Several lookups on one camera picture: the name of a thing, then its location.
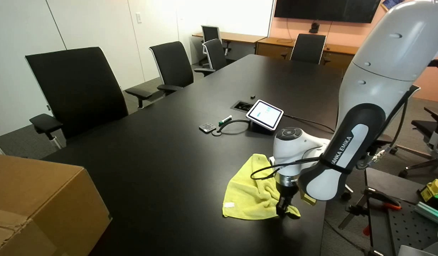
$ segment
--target wall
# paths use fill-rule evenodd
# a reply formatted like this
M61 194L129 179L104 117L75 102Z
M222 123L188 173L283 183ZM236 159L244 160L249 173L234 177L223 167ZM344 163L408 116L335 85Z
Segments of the wall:
M266 35L271 0L0 0L0 135L47 112L24 55L99 45L122 89L158 76L149 46L183 42L202 24Z
M385 8L380 5L375 11L374 19L370 24L353 24L353 22L327 22L317 21L320 24L320 34L327 36L327 44L340 44L360 46L372 28L380 22L380 19L387 14ZM294 19L294 18L271 18L269 35L296 38L300 32L308 32L308 19ZM415 81L421 89L418 89L414 96L428 100L438 102L438 69L426 68L419 78Z
M0 0L0 135L48 112L24 55L64 49L44 0Z

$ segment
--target small white device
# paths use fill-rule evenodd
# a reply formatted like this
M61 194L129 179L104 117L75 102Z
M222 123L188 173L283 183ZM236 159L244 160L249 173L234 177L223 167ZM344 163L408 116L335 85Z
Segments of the small white device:
M274 130L279 125L280 117L284 115L284 110L257 99L253 106L247 110L246 117L262 125L269 130Z

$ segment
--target white wall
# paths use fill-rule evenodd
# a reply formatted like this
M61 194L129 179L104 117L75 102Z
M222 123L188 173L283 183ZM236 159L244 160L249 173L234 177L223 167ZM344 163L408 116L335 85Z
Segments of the white wall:
M143 81L126 0L48 0L67 48L99 45L122 89Z
M273 0L205 0L206 22L223 31L267 35Z
M0 0L0 135L47 112L24 55L64 49L44 0Z
M0 0L0 135L48 112L27 53L99 45L125 89L159 75L151 45L179 39L195 62L202 24L266 35L270 11L271 0Z

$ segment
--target cardboard box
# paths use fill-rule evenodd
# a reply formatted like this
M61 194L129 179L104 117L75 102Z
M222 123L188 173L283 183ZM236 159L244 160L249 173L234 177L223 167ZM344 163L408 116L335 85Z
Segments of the cardboard box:
M84 167L0 154L0 256L88 254L109 220Z

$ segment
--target television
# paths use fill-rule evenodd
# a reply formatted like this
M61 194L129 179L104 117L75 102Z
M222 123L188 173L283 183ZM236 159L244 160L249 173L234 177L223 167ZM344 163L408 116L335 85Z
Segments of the television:
M381 0L277 0L274 17L371 22Z

